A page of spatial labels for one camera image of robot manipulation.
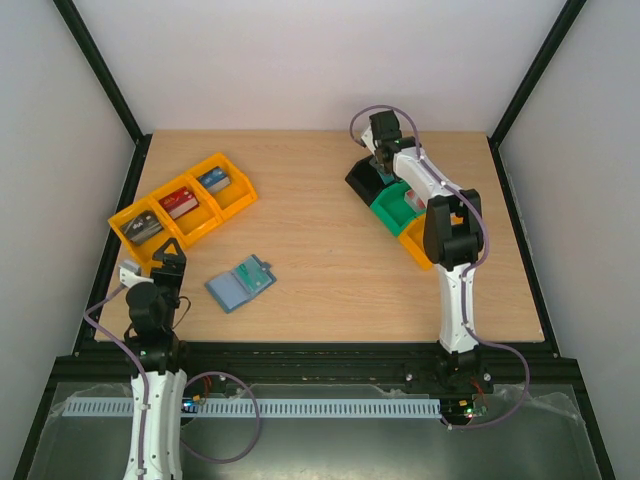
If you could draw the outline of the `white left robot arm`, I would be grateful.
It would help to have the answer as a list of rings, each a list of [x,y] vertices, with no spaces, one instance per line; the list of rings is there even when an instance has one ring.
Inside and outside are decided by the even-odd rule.
[[[124,334],[132,361],[133,419],[126,479],[181,479],[180,415],[187,375],[186,350],[174,332],[186,256],[168,239],[152,254],[160,264],[147,277],[127,261],[120,280],[127,287],[130,326]]]

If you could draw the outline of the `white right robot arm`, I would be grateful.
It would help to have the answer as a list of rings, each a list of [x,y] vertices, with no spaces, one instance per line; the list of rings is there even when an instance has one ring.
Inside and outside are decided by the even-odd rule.
[[[423,247],[437,268],[441,295],[435,377],[443,389],[455,392],[480,369],[473,287],[476,264],[484,261],[481,199],[477,191],[462,189],[432,163],[417,134],[402,134],[400,113],[383,105],[369,117],[361,140],[384,171],[406,182],[426,205]]]

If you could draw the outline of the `blue card holder wallet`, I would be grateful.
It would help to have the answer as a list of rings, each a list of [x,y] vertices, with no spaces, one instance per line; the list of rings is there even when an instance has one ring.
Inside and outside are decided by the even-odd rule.
[[[204,287],[221,309],[229,314],[251,302],[276,281],[271,265],[253,254],[234,268],[207,281]]]

